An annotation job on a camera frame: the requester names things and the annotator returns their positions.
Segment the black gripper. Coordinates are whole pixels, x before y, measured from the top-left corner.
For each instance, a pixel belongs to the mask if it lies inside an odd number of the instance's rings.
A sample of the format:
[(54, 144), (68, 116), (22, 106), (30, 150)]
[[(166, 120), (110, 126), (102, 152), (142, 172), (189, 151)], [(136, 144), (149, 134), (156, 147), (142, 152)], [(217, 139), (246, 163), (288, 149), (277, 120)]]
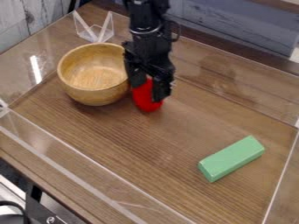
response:
[(124, 41), (124, 62), (129, 85), (145, 84), (152, 76), (152, 98), (160, 102), (172, 93), (174, 66), (169, 60), (173, 42), (180, 38), (181, 27), (173, 21), (162, 21), (153, 29), (129, 29), (132, 40)]

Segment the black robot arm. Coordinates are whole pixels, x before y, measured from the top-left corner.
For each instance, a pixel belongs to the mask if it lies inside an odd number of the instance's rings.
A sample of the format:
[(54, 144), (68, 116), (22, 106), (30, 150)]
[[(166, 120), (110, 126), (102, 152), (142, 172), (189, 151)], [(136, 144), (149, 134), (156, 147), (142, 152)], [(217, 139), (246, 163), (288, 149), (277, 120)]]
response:
[(132, 88), (152, 78), (152, 102), (160, 102), (172, 93), (174, 65), (169, 59), (173, 42), (172, 25), (166, 17), (169, 0), (122, 0), (129, 16), (130, 41), (124, 41), (124, 63)]

